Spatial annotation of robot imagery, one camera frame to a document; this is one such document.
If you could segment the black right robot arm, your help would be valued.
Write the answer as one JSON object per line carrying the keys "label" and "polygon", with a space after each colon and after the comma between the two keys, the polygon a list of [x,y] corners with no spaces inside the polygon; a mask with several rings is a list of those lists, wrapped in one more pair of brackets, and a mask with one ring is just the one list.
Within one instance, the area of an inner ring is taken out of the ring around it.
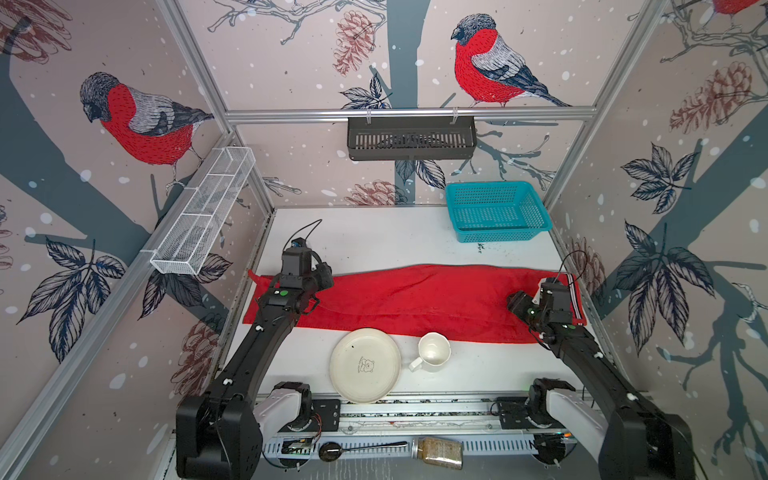
{"label": "black right robot arm", "polygon": [[577,306],[568,286],[545,278],[536,295],[519,291],[508,298],[507,308],[576,374],[594,400],[587,404],[566,381],[539,378],[526,402],[533,424],[565,427],[595,460],[603,479],[695,478],[690,428],[635,389],[589,331],[574,324]]}

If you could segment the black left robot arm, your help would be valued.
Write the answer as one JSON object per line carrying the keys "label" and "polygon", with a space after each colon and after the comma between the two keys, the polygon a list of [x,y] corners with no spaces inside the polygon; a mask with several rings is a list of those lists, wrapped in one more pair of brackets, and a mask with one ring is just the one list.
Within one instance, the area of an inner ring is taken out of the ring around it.
{"label": "black left robot arm", "polygon": [[[307,384],[282,382],[269,397],[255,396],[282,342],[316,294],[333,286],[331,267],[312,253],[283,261],[258,300],[256,319],[224,370],[176,411],[176,471],[185,479],[250,479],[263,443],[290,423],[311,420]],[[317,265],[303,262],[316,260]]]}

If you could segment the red trousers with striped trim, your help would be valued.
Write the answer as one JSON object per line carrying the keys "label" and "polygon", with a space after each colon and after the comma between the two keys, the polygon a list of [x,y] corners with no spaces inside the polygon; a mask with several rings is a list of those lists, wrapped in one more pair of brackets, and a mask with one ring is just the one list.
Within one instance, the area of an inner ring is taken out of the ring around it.
{"label": "red trousers with striped trim", "polygon": [[568,289],[572,321],[587,323],[575,279],[567,274],[487,265],[414,265],[336,275],[330,288],[298,325],[307,329],[378,329],[421,337],[436,332],[451,341],[531,344],[526,324],[507,308],[508,299],[538,293],[546,279]]}

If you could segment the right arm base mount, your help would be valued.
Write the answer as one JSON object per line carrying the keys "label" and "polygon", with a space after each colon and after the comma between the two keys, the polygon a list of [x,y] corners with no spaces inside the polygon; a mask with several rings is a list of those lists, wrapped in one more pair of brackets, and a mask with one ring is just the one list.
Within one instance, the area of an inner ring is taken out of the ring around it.
{"label": "right arm base mount", "polygon": [[524,396],[498,397],[492,402],[489,413],[499,418],[503,430],[562,427],[546,408],[546,393],[557,389],[576,391],[567,381],[537,378]]}

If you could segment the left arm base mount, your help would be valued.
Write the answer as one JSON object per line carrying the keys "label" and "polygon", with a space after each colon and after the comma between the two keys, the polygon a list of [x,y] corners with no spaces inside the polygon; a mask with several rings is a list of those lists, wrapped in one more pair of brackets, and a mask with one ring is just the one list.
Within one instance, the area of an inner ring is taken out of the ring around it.
{"label": "left arm base mount", "polygon": [[337,432],[341,418],[341,401],[314,399],[310,386],[300,382],[280,382],[269,396],[254,408],[265,439],[283,431]]}

